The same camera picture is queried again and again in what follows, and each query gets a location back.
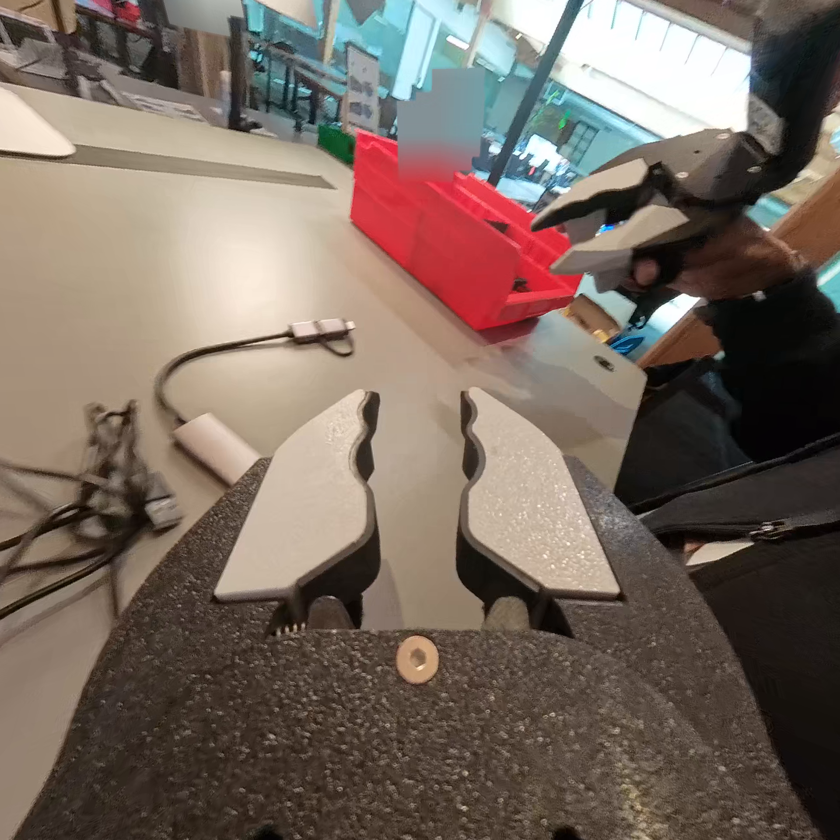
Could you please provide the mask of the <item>standing sign board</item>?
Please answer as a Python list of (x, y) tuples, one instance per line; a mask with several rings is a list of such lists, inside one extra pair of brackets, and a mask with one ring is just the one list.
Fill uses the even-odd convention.
[(380, 63), (377, 56), (352, 43), (344, 45), (345, 93), (342, 129), (377, 134), (380, 128)]

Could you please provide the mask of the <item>person's right hand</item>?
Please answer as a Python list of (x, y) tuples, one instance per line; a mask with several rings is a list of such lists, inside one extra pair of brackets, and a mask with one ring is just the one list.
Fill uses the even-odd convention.
[(688, 250), (667, 286), (705, 301), (737, 300), (779, 286), (807, 267), (791, 247), (740, 216)]

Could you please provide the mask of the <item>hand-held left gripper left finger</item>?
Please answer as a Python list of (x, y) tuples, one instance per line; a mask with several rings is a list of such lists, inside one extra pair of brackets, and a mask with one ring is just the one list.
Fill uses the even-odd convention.
[(218, 602), (354, 602), (382, 563), (371, 441), (379, 393), (357, 390), (278, 447), (217, 581)]

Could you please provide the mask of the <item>person's right forearm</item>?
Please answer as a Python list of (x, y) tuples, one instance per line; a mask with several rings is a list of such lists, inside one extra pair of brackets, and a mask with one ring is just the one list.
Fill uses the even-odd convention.
[(838, 435), (839, 317), (813, 268), (702, 311), (737, 405), (731, 435), (746, 456), (777, 459)]

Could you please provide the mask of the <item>brown cardboard box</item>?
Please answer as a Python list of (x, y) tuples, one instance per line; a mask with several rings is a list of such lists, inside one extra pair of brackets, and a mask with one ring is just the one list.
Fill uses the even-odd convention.
[(585, 294), (574, 297), (561, 314), (599, 343), (607, 344), (624, 331), (619, 321)]

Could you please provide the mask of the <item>person's black clothing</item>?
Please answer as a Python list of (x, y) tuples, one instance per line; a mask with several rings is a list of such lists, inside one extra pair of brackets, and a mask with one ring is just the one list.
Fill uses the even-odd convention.
[(687, 570), (794, 791), (838, 838), (838, 445), (757, 467), (709, 385), (643, 398), (616, 495)]

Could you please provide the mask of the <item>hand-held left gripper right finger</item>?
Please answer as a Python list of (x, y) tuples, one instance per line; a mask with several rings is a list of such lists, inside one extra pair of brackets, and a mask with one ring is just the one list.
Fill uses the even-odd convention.
[(564, 454), (488, 392), (460, 395), (466, 485), (457, 573), (485, 608), (503, 597), (531, 613), (555, 600), (616, 602), (613, 571)]

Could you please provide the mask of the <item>green box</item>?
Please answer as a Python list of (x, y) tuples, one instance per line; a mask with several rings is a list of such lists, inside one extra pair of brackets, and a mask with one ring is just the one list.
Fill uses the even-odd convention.
[(354, 167), (355, 145), (354, 135), (345, 132), (337, 123), (318, 125), (318, 147), (350, 168)]

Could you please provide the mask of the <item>red plastic bin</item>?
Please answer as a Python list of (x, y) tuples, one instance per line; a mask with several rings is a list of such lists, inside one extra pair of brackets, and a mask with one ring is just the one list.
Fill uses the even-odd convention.
[(551, 266), (570, 248), (554, 228), (534, 233), (532, 214), (472, 174), (410, 182), (397, 144), (356, 135), (350, 220), (475, 331), (564, 308), (582, 275)]

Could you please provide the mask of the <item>white usb hub with cable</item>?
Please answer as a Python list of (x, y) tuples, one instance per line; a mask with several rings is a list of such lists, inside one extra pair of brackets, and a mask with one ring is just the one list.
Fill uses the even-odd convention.
[(354, 354), (355, 330), (355, 322), (345, 318), (299, 321), (281, 332), (208, 344), (169, 360), (154, 378), (153, 395), (158, 409), (171, 421), (173, 444), (223, 485), (234, 486), (259, 461), (259, 454), (212, 413), (197, 416), (182, 413), (167, 395), (172, 377), (192, 362), (267, 344), (314, 345), (340, 358), (349, 358)]

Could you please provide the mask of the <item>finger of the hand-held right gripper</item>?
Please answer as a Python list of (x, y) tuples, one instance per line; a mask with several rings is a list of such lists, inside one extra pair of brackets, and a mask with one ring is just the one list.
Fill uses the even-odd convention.
[(573, 244), (549, 268), (556, 276), (590, 275), (599, 293), (614, 291), (631, 274), (635, 251), (689, 222), (670, 206), (647, 205), (628, 220)]
[(657, 163), (643, 159), (610, 166), (575, 183), (537, 213), (533, 233), (561, 228), (572, 245), (593, 240), (602, 228), (626, 223), (654, 194)]

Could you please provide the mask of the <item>black slanted pole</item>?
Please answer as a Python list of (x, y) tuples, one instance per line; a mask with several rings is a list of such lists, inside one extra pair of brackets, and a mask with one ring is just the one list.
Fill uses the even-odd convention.
[(490, 169), (490, 173), (487, 178), (487, 183), (490, 186), (497, 187), (501, 177), (504, 175), (513, 151), (515, 150), (515, 147), (519, 142), (522, 132), (529, 120), (533, 106), (560, 55), (562, 47), (564, 46), (575, 19), (578, 17), (583, 5), (583, 1), (565, 2), (559, 22), (553, 31), (550, 41), (539, 58), (537, 68), (533, 72), (530, 83), (528, 84), (528, 87), (520, 100), (518, 108), (512, 117), (506, 133), (505, 142)]

